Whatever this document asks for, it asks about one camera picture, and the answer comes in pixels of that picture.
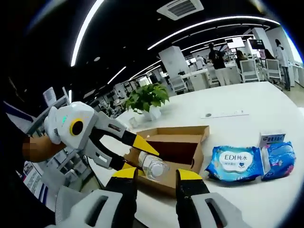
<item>air conditioning vent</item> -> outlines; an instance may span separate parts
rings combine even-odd
[[[178,20],[203,9],[200,0],[175,0],[159,8],[157,12],[172,20]]]

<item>person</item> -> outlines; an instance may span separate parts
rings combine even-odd
[[[272,56],[272,54],[270,53],[270,51],[268,49],[265,49],[265,58],[266,59],[276,59]]]
[[[242,60],[247,60],[247,58],[244,56],[243,52],[241,52],[240,50],[237,50],[236,64],[241,72],[242,72],[242,69],[241,69],[240,61],[242,61]]]
[[[224,56],[223,53],[218,50],[214,50],[213,43],[209,44],[209,48],[210,48],[209,59],[211,60],[214,66],[215,74],[218,78],[220,85],[221,86],[229,85],[230,80],[229,80],[229,75],[227,75],[225,69],[226,66],[223,60],[223,56]]]
[[[277,51],[277,57],[276,59],[279,60],[280,65],[282,66],[284,78],[285,78],[285,89],[287,91],[290,91],[290,78],[289,78],[289,72],[288,72],[288,55],[283,48],[281,42],[278,39],[275,39],[276,43],[276,51]]]
[[[2,131],[0,138],[0,156],[2,170],[2,195],[6,199],[3,218],[12,218],[11,226],[20,222],[24,227],[43,228],[55,224],[55,214],[44,206],[23,183],[25,161],[41,162],[53,157],[66,146],[56,135],[29,137],[24,134],[8,117],[3,99],[0,100],[0,117]],[[54,119],[51,109],[47,121]],[[47,132],[51,131],[51,124],[45,124]]]
[[[198,56],[198,57],[196,58],[196,61],[201,62],[201,64],[202,64],[203,66],[206,65],[204,58],[201,57],[201,56]]]

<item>yellow circular joint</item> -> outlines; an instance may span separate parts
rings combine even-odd
[[[70,125],[70,134],[72,136],[77,136],[79,135],[84,127],[83,120],[80,118],[74,119]]]

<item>white chair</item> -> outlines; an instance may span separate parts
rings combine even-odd
[[[215,69],[214,66],[210,66],[209,64],[207,64],[207,77],[208,77],[208,81],[209,81],[209,86],[211,87],[212,85],[218,85],[219,86],[219,80],[218,77],[215,74]]]
[[[257,73],[257,65],[254,59],[242,60],[239,62],[241,65],[241,76],[243,82],[260,81]]]
[[[188,90],[188,87],[181,76],[173,77],[169,79],[172,89],[175,93]]]
[[[276,59],[266,59],[267,77],[268,79],[278,79],[282,81],[279,61]]]

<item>green plant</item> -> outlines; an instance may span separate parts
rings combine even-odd
[[[128,100],[125,102],[125,107],[127,110],[133,109],[136,113],[139,113],[138,110],[148,112],[151,105],[160,107],[162,103],[165,104],[166,100],[169,101],[169,96],[164,86],[158,83],[144,85],[131,92]]]

